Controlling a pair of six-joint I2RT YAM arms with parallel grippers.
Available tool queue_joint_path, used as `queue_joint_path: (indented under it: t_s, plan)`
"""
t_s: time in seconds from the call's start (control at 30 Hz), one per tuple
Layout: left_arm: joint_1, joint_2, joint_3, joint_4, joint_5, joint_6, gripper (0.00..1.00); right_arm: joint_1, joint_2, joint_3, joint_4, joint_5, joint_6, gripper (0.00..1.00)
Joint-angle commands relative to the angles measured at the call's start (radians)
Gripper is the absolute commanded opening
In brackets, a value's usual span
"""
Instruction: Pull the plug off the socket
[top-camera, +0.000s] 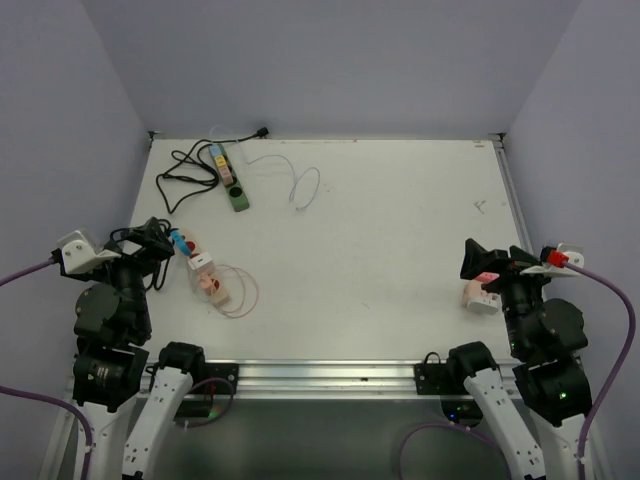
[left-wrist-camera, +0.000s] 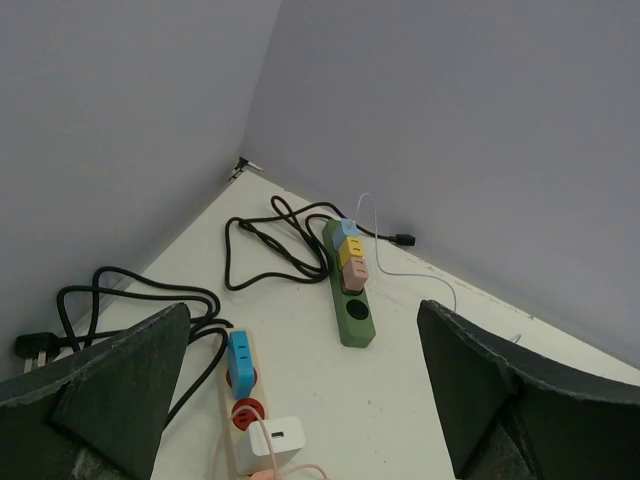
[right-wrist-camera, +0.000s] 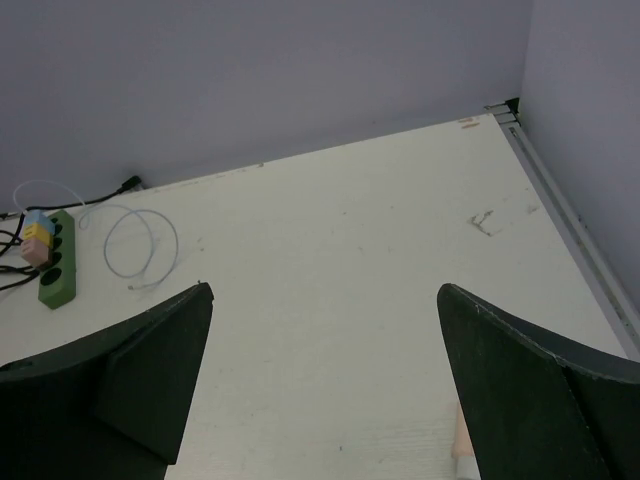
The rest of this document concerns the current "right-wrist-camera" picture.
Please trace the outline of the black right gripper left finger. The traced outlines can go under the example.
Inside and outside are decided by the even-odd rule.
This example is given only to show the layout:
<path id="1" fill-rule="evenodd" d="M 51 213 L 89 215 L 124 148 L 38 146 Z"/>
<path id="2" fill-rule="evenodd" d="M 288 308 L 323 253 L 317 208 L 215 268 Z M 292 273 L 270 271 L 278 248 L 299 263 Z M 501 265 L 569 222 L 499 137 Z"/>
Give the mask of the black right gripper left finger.
<path id="1" fill-rule="evenodd" d="M 176 464 L 214 295 L 198 283 L 1 368 L 4 479 L 162 479 Z"/>

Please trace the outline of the pink usb charger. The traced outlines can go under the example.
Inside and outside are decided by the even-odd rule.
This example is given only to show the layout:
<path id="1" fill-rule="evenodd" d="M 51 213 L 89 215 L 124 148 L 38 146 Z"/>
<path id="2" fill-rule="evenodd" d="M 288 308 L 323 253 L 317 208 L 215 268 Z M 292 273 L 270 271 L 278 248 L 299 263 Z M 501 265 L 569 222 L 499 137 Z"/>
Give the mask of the pink usb charger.
<path id="1" fill-rule="evenodd" d="M 46 268 L 51 262 L 50 248 L 36 237 L 22 241 L 20 245 L 21 257 L 33 268 Z"/>

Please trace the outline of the light blue usb charger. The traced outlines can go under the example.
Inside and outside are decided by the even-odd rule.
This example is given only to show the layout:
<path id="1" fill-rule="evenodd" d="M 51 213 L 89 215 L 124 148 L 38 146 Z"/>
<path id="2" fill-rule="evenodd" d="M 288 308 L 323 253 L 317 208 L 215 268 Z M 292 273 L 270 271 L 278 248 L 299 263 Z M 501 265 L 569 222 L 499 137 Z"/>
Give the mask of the light blue usb charger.
<path id="1" fill-rule="evenodd" d="M 26 235 L 25 231 L 33 225 L 41 227 L 51 235 L 55 234 L 55 224 L 41 210 L 31 210 L 25 214 L 23 222 L 23 235 Z"/>

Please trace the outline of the green power strip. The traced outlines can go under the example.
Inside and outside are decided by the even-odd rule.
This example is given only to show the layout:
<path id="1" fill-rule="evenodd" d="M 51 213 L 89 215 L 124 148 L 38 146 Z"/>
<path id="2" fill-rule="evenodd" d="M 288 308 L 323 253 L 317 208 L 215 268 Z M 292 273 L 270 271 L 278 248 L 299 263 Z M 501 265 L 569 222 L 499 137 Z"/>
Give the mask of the green power strip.
<path id="1" fill-rule="evenodd" d="M 40 274 L 38 300 L 55 310 L 76 296 L 76 225 L 66 210 L 50 218 L 55 224 L 51 265 Z"/>

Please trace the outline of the yellow usb charger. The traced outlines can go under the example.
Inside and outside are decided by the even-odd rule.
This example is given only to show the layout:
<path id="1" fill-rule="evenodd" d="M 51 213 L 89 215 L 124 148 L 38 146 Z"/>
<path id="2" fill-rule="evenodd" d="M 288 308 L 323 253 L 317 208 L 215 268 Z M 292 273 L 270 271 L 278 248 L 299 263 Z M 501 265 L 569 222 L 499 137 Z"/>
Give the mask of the yellow usb charger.
<path id="1" fill-rule="evenodd" d="M 38 240 L 50 248 L 53 244 L 53 234 L 45 226 L 39 223 L 32 223 L 22 229 L 22 240 Z"/>

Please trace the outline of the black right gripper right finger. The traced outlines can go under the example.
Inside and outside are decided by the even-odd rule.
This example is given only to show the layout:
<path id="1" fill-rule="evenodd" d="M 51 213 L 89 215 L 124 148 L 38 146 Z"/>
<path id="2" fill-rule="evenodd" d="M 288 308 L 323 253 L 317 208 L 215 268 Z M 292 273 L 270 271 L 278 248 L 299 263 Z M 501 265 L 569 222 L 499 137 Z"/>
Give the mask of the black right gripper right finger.
<path id="1" fill-rule="evenodd" d="M 639 365 L 454 285 L 441 332 L 483 479 L 636 479 Z"/>

